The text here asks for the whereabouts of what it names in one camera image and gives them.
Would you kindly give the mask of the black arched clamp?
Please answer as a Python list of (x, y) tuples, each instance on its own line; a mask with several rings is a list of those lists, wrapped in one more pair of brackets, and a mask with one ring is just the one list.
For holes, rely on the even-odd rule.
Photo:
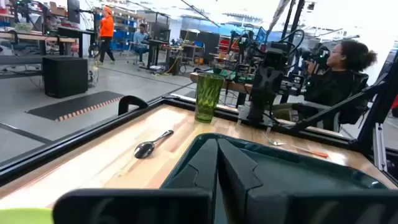
[(124, 113), (127, 113), (130, 105), (137, 106), (139, 109), (145, 109), (149, 106), (141, 98), (138, 98), (138, 97), (132, 96), (132, 95), (127, 95), (127, 96), (122, 97), (119, 101), (118, 116), (120, 116)]

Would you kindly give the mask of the fork with orange handle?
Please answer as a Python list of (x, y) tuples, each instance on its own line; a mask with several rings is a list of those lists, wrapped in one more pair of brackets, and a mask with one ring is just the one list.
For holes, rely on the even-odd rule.
[(315, 156), (319, 156), (319, 157), (323, 157), (323, 158), (327, 158), (328, 157), (328, 154), (324, 153), (324, 152), (311, 151), (309, 149), (304, 149), (302, 147), (294, 146), (292, 144), (276, 142), (276, 141), (272, 141), (272, 140), (268, 140), (268, 141), (274, 146), (290, 146), (290, 147), (293, 147), (293, 148), (298, 149), (300, 151), (307, 152), (309, 154), (313, 154)]

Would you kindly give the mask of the black rig frame struts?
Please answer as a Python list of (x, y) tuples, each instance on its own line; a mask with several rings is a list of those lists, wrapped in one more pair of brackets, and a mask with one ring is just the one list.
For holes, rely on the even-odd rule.
[(321, 121), (328, 115), (333, 115), (361, 100), (372, 100), (372, 107), (369, 110), (356, 139), (335, 137), (328, 138), (326, 136), (317, 137), (314, 134), (311, 134), (310, 136), (312, 138), (321, 140), (323, 143), (331, 144), (333, 146), (343, 147), (363, 153), (365, 155), (372, 154), (376, 167), (379, 170), (386, 172), (387, 157), (382, 125), (397, 95), (398, 51), (394, 56), (394, 60), (389, 71), (380, 76), (373, 85), (365, 88), (363, 91), (348, 98), (347, 100), (342, 101), (341, 103), (338, 103), (337, 105), (310, 117), (309, 119), (298, 122), (297, 124), (289, 127), (288, 130), (293, 133), (303, 134), (305, 128), (309, 127), (313, 122)]

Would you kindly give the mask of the black desk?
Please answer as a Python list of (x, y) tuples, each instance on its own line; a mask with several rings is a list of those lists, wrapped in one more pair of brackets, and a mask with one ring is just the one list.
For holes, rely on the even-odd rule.
[(90, 36), (88, 46), (95, 42), (96, 32), (93, 30), (81, 30), (65, 26), (58, 26), (57, 30), (59, 35), (78, 39), (78, 56), (81, 58), (83, 57), (83, 35)]

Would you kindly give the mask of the green faceted glass tumbler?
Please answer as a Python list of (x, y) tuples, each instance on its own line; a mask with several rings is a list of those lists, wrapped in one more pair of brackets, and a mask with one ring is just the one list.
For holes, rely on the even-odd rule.
[(195, 119), (211, 123), (218, 104), (224, 77), (214, 73), (199, 73), (196, 89)]

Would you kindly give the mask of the dark green plastic tray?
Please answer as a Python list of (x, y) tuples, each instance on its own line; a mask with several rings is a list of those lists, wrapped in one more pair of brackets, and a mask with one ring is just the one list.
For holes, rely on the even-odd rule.
[(387, 189), (381, 181), (360, 170), (332, 162), (283, 151), (218, 133), (199, 134), (187, 147), (177, 165), (162, 183), (165, 187), (209, 139), (224, 139), (258, 163), (267, 178), (281, 180), (280, 186), (299, 189)]

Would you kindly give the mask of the lime green plate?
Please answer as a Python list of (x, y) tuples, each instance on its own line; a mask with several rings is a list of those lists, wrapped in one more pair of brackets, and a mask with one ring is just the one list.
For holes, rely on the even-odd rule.
[(0, 209), (0, 224), (53, 224), (49, 208)]

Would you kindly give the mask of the black monitor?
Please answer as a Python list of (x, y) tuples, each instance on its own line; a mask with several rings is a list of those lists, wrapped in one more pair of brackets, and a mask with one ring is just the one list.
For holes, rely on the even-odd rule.
[(79, 0), (67, 0), (68, 21), (80, 23), (80, 2)]

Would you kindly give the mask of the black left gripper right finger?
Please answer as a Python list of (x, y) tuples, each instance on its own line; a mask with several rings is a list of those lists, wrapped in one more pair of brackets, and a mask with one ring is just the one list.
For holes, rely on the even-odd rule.
[(233, 199), (232, 206), (241, 224), (251, 224), (248, 215), (248, 193), (250, 190), (261, 187), (262, 182), (255, 175), (257, 162), (243, 153), (228, 140), (218, 140), (221, 151), (221, 163), (227, 178), (228, 188)]

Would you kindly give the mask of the red tool cart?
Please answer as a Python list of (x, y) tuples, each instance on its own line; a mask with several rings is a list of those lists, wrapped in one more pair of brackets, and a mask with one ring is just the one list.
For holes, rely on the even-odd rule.
[(219, 37), (218, 41), (218, 46), (217, 48), (217, 53), (218, 54), (228, 54), (230, 51), (239, 52), (239, 46), (238, 46), (238, 41), (237, 37), (235, 37), (233, 40), (231, 40), (230, 36), (227, 35), (221, 35)]

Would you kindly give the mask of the person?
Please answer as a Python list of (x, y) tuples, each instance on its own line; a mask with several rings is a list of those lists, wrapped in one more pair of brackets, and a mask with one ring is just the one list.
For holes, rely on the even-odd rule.
[[(326, 62), (328, 70), (321, 75), (311, 76), (311, 87), (307, 90), (305, 101), (325, 106), (334, 106), (351, 94), (354, 73), (361, 73), (377, 61), (377, 53), (355, 40), (343, 40), (334, 46)], [(305, 106), (300, 119), (307, 119), (318, 113), (315, 108)], [(323, 129), (334, 131), (335, 115), (323, 120)]]
[(139, 63), (141, 65), (143, 62), (143, 55), (149, 51), (148, 44), (146, 41), (148, 40), (148, 33), (146, 30), (146, 25), (141, 23), (137, 31), (135, 31), (133, 36), (133, 50), (139, 56)]
[(108, 54), (112, 63), (116, 61), (110, 48), (110, 43), (113, 39), (113, 35), (114, 21), (112, 10), (108, 6), (105, 6), (103, 9), (103, 18), (100, 22), (99, 38), (101, 44), (99, 48), (99, 60), (95, 61), (96, 66), (103, 64), (105, 54)]

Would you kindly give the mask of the silver metal spoon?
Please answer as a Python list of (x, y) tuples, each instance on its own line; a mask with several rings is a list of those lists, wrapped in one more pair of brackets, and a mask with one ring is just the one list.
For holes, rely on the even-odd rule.
[(140, 143), (139, 145), (137, 145), (137, 147), (134, 150), (134, 157), (136, 159), (145, 159), (149, 157), (155, 149), (156, 142), (167, 136), (172, 135), (173, 133), (174, 133), (173, 130), (167, 130), (165, 133), (163, 133), (161, 136), (159, 136), (157, 139), (153, 141), (146, 141)]

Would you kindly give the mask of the wooden top workbench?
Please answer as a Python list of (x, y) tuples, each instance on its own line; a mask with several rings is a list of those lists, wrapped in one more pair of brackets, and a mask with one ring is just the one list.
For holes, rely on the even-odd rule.
[(47, 42), (55, 42), (59, 47), (60, 51), (65, 50), (65, 47), (61, 47), (61, 44), (72, 44), (76, 42), (75, 38), (69, 38), (69, 37), (60, 37), (58, 35), (56, 36), (50, 36), (50, 35), (43, 35), (39, 34), (38, 32), (28, 32), (28, 33), (19, 33), (16, 32), (15, 30), (9, 30), (9, 31), (3, 31), (0, 30), (0, 39), (8, 39), (10, 41), (10, 49), (13, 55), (17, 55), (19, 52), (18, 49), (15, 49), (16, 45), (19, 45), (20, 40), (34, 40), (40, 43), (41, 49), (40, 49), (40, 54), (45, 55), (46, 54), (46, 43)]

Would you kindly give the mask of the blue storage shelving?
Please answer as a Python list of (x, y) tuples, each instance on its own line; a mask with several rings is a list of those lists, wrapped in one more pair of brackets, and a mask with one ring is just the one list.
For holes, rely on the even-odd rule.
[[(156, 29), (165, 26), (169, 29), (171, 18), (168, 14), (153, 11), (151, 9), (127, 9), (125, 7), (108, 6), (112, 10), (114, 21), (114, 35), (110, 43), (110, 47), (114, 51), (124, 51), (129, 47), (133, 40), (135, 31), (138, 30), (139, 25), (144, 23), (146, 25), (149, 35), (157, 35), (159, 32)], [(93, 9), (94, 26), (97, 39), (100, 39), (100, 22), (103, 18), (104, 6), (95, 7)]]

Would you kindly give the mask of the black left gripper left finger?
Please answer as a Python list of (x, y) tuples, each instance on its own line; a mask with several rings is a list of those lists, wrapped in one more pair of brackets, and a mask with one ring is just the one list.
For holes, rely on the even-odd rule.
[(163, 189), (214, 190), (217, 160), (217, 140), (195, 138), (161, 187)]

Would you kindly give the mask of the black floor mat striped edge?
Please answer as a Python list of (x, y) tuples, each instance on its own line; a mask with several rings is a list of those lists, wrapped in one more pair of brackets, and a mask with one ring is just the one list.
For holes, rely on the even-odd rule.
[(27, 113), (52, 121), (67, 119), (88, 113), (106, 105), (118, 102), (124, 95), (112, 91), (101, 91), (71, 100), (29, 110)]

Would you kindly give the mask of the black box cabinet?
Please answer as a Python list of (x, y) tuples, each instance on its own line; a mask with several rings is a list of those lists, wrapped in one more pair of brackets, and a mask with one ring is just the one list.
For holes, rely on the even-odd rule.
[(80, 57), (43, 57), (42, 75), (47, 96), (65, 98), (88, 90), (88, 61)]

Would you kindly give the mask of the black office chair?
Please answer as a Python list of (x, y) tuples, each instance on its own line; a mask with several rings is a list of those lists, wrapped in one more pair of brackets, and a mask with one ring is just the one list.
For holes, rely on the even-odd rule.
[[(368, 87), (369, 76), (365, 73), (354, 73), (354, 83), (349, 96), (353, 96)], [(340, 111), (339, 124), (356, 124), (358, 119), (368, 110), (368, 100), (357, 100)]]

